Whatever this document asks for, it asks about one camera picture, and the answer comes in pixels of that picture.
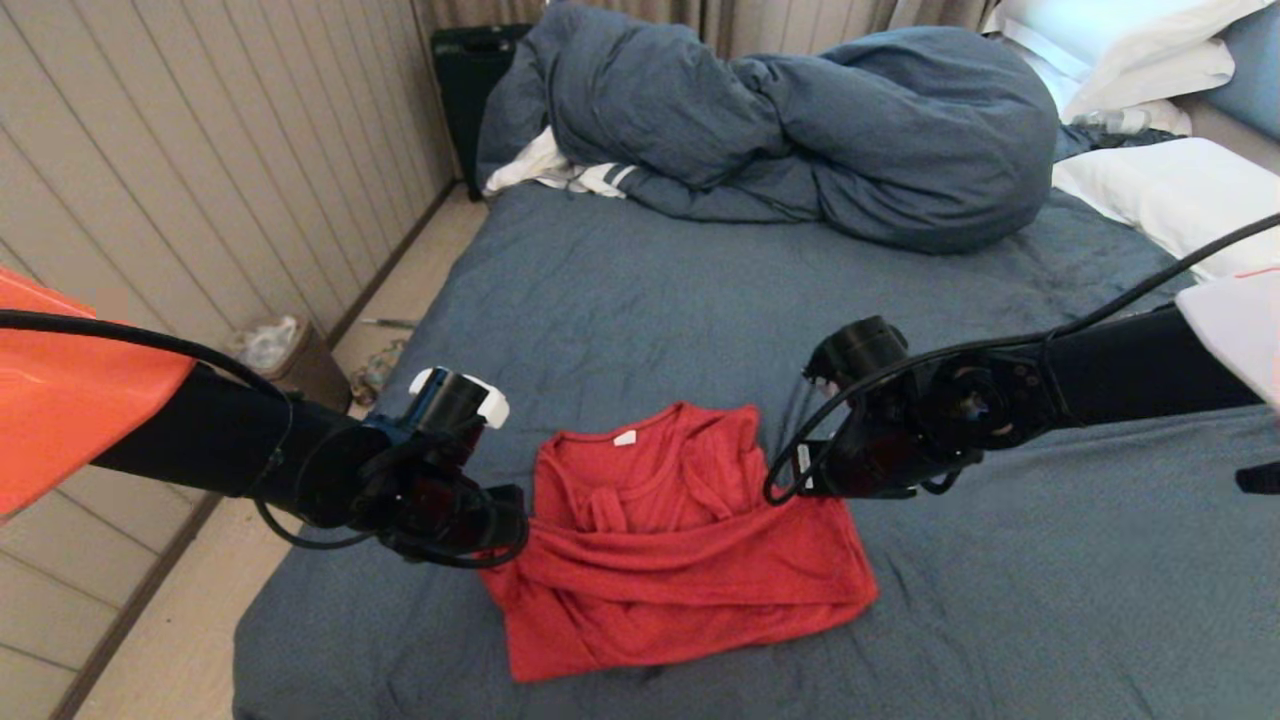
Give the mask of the blue-grey bed sheet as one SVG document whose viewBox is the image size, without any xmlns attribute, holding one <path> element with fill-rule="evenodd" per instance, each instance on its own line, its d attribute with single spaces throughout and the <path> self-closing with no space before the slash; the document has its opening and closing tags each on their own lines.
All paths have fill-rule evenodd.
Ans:
<svg viewBox="0 0 1280 720">
<path fill-rule="evenodd" d="M 531 478 L 557 430 L 675 401 L 755 404 L 773 448 L 819 404 L 812 350 L 881 314 L 916 352 L 1042 331 L 1169 261 L 1053 191 L 979 252 L 927 256 L 818 224 L 712 224 L 521 184 L 490 205 L 380 409 L 454 368 L 513 409 L 468 462 Z M 294 550 L 236 632 L 236 720 L 1280 720 L 1280 460 L 1262 407 L 1056 432 L 945 496 L 855 502 L 879 584 L 860 619 L 668 667 L 509 676 L 480 575 L 369 542 Z"/>
</svg>

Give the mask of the brown trash bin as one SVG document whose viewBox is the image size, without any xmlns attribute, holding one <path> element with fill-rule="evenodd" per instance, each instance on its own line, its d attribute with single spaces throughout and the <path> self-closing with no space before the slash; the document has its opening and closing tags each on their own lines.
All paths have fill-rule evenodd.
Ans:
<svg viewBox="0 0 1280 720">
<path fill-rule="evenodd" d="M 333 411 L 347 413 L 352 401 L 347 375 L 310 319 L 296 318 L 301 329 L 289 356 L 270 370 L 255 372 L 287 392 L 298 393 Z"/>
</svg>

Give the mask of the clear plastic bottle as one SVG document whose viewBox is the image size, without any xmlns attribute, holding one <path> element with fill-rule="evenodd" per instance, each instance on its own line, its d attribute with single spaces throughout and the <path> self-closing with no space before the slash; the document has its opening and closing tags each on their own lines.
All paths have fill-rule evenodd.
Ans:
<svg viewBox="0 0 1280 720">
<path fill-rule="evenodd" d="M 1075 115 L 1069 126 L 1106 135 L 1138 135 L 1151 127 L 1151 114 L 1142 108 L 1093 110 Z"/>
</svg>

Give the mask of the blue pillow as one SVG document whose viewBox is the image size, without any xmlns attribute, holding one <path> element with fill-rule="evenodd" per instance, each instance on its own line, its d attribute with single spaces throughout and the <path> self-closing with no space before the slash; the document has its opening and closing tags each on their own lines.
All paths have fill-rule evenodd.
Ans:
<svg viewBox="0 0 1280 720">
<path fill-rule="evenodd" d="M 1280 143 L 1280 0 L 1233 22 L 1220 36 L 1235 61 L 1231 79 L 1206 102 Z"/>
</svg>

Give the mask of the large white pillow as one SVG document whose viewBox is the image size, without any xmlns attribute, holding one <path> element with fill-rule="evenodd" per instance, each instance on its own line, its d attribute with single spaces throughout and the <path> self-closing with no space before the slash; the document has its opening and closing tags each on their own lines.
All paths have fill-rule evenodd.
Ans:
<svg viewBox="0 0 1280 720">
<path fill-rule="evenodd" d="M 1052 181 L 1176 259 L 1280 213 L 1280 176 L 1206 138 L 1083 152 Z"/>
</svg>

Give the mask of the grey bed headboard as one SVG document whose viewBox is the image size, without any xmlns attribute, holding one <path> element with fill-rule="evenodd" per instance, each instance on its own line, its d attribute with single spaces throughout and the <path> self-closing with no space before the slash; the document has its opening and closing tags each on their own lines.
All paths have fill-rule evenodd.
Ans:
<svg viewBox="0 0 1280 720">
<path fill-rule="evenodd" d="M 1280 176 L 1280 141 L 1220 111 L 1199 95 L 1179 96 L 1172 102 L 1190 118 L 1193 136 L 1212 141 Z"/>
</svg>

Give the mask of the red T-shirt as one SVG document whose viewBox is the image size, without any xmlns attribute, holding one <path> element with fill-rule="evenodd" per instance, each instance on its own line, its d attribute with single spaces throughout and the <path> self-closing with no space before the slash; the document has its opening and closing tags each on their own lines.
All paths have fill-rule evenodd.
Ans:
<svg viewBox="0 0 1280 720">
<path fill-rule="evenodd" d="M 776 644 L 870 609 L 846 505 L 765 501 L 760 424 L 751 405 L 678 402 L 538 450 L 527 544 L 483 574 L 516 682 Z"/>
</svg>

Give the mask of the clear plastic bin bag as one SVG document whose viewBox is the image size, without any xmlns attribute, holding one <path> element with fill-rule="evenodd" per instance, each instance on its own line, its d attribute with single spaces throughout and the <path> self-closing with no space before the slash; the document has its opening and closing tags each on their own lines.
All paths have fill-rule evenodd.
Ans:
<svg viewBox="0 0 1280 720">
<path fill-rule="evenodd" d="M 228 341 L 229 355 L 246 366 L 265 372 L 283 363 L 300 336 L 300 320 L 292 315 L 266 319 Z"/>
</svg>

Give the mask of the white striped garment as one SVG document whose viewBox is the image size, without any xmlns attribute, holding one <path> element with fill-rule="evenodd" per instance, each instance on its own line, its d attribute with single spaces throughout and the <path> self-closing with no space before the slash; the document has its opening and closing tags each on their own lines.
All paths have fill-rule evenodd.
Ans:
<svg viewBox="0 0 1280 720">
<path fill-rule="evenodd" d="M 517 184 L 535 183 L 571 193 L 591 193 L 608 199 L 626 199 L 622 182 L 636 170 L 635 165 L 604 163 L 581 165 L 562 151 L 550 126 L 526 145 L 516 158 L 492 173 L 481 187 L 481 196 L 495 197 Z"/>
</svg>

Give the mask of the crumpled blue-grey duvet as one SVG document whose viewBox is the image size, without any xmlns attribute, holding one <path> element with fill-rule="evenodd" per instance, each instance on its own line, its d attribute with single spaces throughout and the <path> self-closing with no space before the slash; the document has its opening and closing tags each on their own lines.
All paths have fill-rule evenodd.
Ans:
<svg viewBox="0 0 1280 720">
<path fill-rule="evenodd" d="M 635 165 L 627 200 L 714 223 L 819 222 L 927 254 L 984 249 L 1051 191 L 1060 123 L 1036 73 L 970 31 L 719 59 L 691 29 L 554 3 L 480 126 L 483 183 L 550 126 L 573 163 Z"/>
</svg>

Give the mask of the pair of slippers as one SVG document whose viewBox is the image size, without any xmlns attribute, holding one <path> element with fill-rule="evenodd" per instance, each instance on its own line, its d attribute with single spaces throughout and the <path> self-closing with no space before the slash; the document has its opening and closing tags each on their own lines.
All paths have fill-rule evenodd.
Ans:
<svg viewBox="0 0 1280 720">
<path fill-rule="evenodd" d="M 349 386 L 356 405 L 371 407 L 380 398 L 406 345 L 407 340 L 404 338 L 392 341 L 351 373 Z"/>
</svg>

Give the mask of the black suitcase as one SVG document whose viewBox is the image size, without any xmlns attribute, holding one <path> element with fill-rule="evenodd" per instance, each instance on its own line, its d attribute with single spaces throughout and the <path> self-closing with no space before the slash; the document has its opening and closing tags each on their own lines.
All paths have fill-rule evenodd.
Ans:
<svg viewBox="0 0 1280 720">
<path fill-rule="evenodd" d="M 430 36 L 445 127 L 474 202 L 483 197 L 475 164 L 486 100 L 511 68 L 516 45 L 531 28 L 530 24 L 475 26 L 436 29 Z"/>
</svg>

